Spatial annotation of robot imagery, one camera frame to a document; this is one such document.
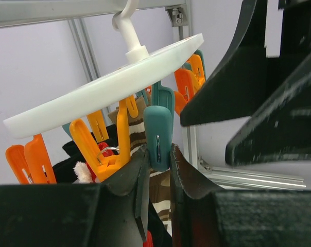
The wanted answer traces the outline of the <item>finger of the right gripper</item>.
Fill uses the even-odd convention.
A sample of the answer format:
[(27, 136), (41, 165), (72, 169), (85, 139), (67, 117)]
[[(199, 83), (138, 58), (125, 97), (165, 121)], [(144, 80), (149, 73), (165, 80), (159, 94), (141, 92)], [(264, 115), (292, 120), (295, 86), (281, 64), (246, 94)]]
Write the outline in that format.
[(225, 162), (311, 161), (311, 53), (232, 137)]
[(278, 57), (266, 56), (267, 1), (243, 1), (231, 44), (180, 115), (184, 127), (246, 117), (311, 53), (311, 1), (279, 1), (283, 10)]

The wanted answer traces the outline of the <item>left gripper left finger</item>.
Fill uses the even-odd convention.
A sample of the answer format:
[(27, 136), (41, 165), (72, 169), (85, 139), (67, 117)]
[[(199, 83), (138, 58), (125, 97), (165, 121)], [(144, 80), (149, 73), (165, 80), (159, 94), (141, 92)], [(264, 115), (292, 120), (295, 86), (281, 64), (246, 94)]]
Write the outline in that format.
[(109, 232), (106, 181), (1, 185), (0, 246), (142, 246)]

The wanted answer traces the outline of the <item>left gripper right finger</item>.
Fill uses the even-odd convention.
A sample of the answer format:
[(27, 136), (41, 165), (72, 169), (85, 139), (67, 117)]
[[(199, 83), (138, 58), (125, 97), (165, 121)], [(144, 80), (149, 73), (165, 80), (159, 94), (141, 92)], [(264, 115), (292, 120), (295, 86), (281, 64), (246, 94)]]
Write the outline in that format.
[(224, 189), (170, 152), (174, 246), (311, 246), (311, 191)]

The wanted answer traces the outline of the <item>red snowflake sock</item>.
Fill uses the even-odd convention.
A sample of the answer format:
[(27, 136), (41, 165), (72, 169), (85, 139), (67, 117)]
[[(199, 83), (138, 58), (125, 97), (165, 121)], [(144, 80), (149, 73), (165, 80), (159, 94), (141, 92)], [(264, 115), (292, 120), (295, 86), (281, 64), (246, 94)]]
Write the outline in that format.
[(92, 154), (88, 160), (85, 158), (85, 163), (77, 162), (74, 172), (78, 183), (99, 183), (107, 179), (119, 169), (116, 164), (118, 152), (117, 147), (106, 147), (103, 150), (98, 147), (96, 154)]

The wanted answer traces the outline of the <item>yellow orange clothes peg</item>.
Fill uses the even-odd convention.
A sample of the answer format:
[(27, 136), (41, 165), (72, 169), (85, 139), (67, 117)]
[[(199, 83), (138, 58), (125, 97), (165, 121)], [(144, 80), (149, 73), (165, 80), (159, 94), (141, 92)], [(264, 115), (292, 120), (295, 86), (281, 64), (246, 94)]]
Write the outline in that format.
[(91, 171), (91, 178), (97, 178), (100, 182), (103, 182), (130, 162), (131, 151), (127, 113), (129, 104), (129, 98), (119, 102), (116, 125), (118, 148), (110, 147), (106, 143), (109, 135), (101, 111), (96, 111), (87, 116), (92, 130), (96, 132), (94, 134), (89, 132), (82, 119), (70, 123), (69, 131), (73, 141), (89, 166), (87, 172)]

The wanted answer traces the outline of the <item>teal clothes peg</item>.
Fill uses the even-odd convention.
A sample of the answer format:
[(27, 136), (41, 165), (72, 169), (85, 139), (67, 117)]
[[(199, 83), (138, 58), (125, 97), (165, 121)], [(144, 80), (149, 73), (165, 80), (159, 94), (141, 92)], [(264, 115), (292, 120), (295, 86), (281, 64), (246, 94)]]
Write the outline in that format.
[(170, 167), (174, 113), (173, 90), (156, 82), (152, 85), (151, 106), (144, 110), (150, 166), (155, 171), (166, 171)]

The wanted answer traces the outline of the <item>white round clip hanger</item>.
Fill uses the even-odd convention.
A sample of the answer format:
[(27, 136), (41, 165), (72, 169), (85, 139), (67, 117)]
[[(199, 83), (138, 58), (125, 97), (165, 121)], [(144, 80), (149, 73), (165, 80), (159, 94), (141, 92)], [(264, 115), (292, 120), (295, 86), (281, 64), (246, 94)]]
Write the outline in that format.
[(103, 109), (162, 80), (181, 67), (204, 42), (201, 33), (153, 53), (141, 45), (131, 16), (138, 1), (127, 1), (113, 16), (113, 27), (122, 35), (128, 51), (128, 65), (87, 83), (63, 96), (3, 121), (16, 138), (26, 138), (60, 127)]

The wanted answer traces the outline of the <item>red santa sock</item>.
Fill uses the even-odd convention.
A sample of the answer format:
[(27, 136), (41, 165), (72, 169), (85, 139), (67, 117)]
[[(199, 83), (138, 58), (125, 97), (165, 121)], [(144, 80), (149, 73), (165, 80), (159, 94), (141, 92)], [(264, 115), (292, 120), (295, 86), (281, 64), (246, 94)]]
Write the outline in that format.
[(147, 240), (143, 243), (143, 247), (153, 247), (152, 234), (147, 231)]

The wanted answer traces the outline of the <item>black striped sock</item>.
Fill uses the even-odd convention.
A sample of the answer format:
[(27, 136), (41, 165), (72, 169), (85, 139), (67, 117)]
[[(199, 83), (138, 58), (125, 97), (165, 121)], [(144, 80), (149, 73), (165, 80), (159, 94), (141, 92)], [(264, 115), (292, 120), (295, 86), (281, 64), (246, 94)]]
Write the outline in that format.
[[(109, 139), (98, 143), (100, 150), (103, 150), (106, 147), (116, 148), (118, 146), (116, 125), (107, 126), (106, 129), (109, 135)], [(66, 154), (69, 155), (69, 158), (53, 166), (56, 181), (57, 183), (74, 183), (78, 179), (74, 172), (74, 167), (77, 162), (85, 163), (85, 158), (73, 140), (64, 144), (62, 149), (66, 152)]]

